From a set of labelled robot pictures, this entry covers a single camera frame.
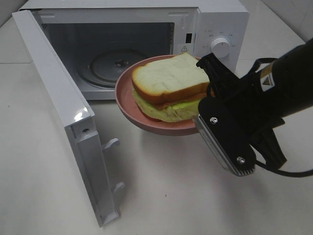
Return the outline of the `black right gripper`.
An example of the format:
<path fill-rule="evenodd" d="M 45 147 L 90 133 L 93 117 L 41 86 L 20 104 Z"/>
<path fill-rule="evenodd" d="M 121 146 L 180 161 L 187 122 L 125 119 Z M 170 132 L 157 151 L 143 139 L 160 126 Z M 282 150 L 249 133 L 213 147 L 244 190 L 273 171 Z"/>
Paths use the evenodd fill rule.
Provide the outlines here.
<path fill-rule="evenodd" d="M 213 53 L 196 66 L 209 78 L 207 97 L 198 104 L 195 126 L 221 166 L 242 177 L 255 171 L 254 147 L 265 159 L 264 167 L 280 169 L 287 161 L 273 128 L 285 122 L 262 103 L 258 74 L 239 79 Z"/>

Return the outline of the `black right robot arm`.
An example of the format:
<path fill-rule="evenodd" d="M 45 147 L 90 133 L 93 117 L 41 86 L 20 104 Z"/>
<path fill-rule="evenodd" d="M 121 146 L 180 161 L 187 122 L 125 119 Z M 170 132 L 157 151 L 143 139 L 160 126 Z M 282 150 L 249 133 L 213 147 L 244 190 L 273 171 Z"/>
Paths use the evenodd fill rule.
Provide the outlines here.
<path fill-rule="evenodd" d="M 279 58 L 259 58 L 238 78 L 214 54 L 197 62 L 210 80 L 199 102 L 195 125 L 221 166 L 247 176 L 257 166 L 302 178 L 311 170 L 286 172 L 286 158 L 274 133 L 284 117 L 313 104 L 313 43 L 307 41 Z"/>

